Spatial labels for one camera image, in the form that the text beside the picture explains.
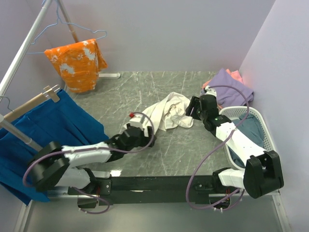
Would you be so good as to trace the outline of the white Coca-Cola t-shirt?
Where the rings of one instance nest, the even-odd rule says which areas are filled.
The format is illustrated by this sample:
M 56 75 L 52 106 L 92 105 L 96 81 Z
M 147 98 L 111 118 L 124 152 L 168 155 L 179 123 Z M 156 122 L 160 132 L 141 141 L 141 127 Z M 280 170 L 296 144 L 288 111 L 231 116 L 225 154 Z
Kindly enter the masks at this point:
M 154 125 L 154 133 L 158 130 L 166 131 L 178 126 L 183 128 L 191 128 L 194 120 L 190 116 L 185 115 L 190 100 L 182 94 L 172 92 L 168 94 L 162 101 L 159 101 L 148 108 L 143 113 L 149 118 L 145 118 L 143 128 Z

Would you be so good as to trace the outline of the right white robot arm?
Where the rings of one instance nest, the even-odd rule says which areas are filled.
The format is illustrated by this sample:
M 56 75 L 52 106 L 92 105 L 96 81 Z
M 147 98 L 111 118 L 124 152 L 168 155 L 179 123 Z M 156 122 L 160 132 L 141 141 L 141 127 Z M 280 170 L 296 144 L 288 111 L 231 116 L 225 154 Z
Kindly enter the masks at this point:
M 212 188 L 218 193 L 228 187 L 244 189 L 254 199 L 284 186 L 281 161 L 275 150 L 263 148 L 252 141 L 216 106 L 215 95 L 193 96 L 186 116 L 202 121 L 214 137 L 230 148 L 245 165 L 225 168 L 214 173 Z

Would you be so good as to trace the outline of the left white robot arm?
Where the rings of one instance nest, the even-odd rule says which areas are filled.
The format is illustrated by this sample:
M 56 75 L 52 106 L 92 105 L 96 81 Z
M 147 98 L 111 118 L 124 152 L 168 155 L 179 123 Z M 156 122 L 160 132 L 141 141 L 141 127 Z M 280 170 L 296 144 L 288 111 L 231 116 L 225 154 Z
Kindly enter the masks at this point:
M 142 128 L 131 124 L 121 134 L 93 145 L 61 146 L 58 142 L 50 142 L 29 162 L 23 179 L 29 176 L 37 192 L 46 192 L 54 187 L 75 187 L 91 194 L 97 187 L 95 176 L 88 169 L 79 169 L 79 166 L 113 162 L 125 154 L 133 154 L 137 147 L 144 150 L 154 143 L 152 126 Z

